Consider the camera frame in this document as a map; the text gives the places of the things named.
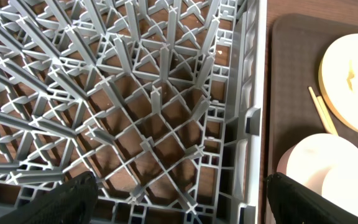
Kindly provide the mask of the pink-rimmed white bowl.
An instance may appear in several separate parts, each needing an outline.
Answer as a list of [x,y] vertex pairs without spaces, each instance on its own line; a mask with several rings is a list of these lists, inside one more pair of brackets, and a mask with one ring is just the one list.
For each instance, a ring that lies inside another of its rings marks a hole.
[[281,157],[277,172],[358,217],[358,148],[333,134],[313,134]]

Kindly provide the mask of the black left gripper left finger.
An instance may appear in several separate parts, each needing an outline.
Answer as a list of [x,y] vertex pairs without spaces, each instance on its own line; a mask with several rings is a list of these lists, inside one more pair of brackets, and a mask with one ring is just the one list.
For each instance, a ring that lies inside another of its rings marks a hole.
[[96,178],[87,171],[1,216],[0,224],[89,224],[97,199]]

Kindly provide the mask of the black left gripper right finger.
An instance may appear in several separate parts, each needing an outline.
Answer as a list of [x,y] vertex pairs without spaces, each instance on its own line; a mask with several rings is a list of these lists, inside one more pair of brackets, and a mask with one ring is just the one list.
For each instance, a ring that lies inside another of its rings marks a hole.
[[358,223],[358,217],[276,172],[266,178],[267,199],[276,224]]

